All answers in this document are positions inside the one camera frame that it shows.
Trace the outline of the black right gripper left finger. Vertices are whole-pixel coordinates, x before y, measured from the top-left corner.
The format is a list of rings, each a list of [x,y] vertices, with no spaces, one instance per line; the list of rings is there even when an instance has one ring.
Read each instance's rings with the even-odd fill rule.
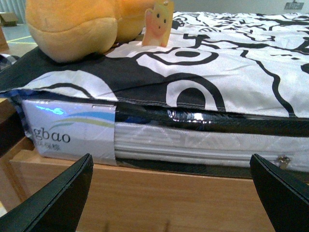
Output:
[[[84,155],[0,218],[2,232],[74,232],[91,185],[93,158]]]

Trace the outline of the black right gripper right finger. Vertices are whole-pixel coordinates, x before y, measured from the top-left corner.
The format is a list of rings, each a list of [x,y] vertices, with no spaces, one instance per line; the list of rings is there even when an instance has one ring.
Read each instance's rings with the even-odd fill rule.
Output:
[[[270,161],[254,154],[252,179],[267,216],[277,232],[309,230],[309,186]]]

